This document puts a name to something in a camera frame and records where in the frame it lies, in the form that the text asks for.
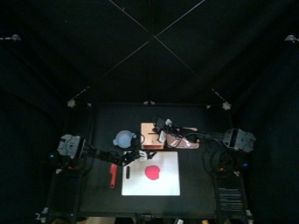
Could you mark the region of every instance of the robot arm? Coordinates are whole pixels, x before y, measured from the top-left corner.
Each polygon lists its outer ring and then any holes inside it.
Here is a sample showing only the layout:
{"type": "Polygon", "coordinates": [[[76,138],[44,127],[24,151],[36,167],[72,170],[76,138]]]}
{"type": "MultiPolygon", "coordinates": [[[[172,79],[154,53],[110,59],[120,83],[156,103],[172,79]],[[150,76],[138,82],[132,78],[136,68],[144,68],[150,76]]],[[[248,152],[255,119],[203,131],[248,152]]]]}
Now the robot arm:
{"type": "Polygon", "coordinates": [[[256,138],[241,129],[229,129],[225,133],[192,131],[190,129],[174,127],[169,120],[164,121],[160,117],[153,120],[153,126],[157,133],[174,135],[178,138],[184,137],[190,143],[197,143],[198,140],[213,140],[236,151],[251,152],[253,150],[256,138]]]}

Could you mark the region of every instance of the black background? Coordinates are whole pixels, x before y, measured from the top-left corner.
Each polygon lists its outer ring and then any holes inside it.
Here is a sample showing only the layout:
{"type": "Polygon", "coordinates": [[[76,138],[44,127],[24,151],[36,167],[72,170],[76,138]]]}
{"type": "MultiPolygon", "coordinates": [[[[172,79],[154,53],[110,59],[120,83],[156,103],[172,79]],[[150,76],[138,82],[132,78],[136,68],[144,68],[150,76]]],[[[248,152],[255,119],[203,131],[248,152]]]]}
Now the black background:
{"type": "Polygon", "coordinates": [[[256,136],[245,176],[260,223],[297,214],[299,3],[292,0],[1,1],[0,221],[44,207],[42,160],[66,101],[232,104],[256,136]]]}

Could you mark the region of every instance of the light fixture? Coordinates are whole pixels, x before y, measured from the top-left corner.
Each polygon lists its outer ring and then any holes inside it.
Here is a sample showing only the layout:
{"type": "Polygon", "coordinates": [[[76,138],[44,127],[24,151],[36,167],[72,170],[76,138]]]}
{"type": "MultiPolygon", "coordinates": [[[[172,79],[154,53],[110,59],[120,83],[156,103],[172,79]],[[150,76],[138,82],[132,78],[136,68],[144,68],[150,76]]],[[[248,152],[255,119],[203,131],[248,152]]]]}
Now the light fixture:
{"type": "Polygon", "coordinates": [[[295,35],[288,35],[285,37],[284,41],[292,41],[292,42],[295,42],[295,41],[299,41],[299,39],[295,37],[295,35]]]}

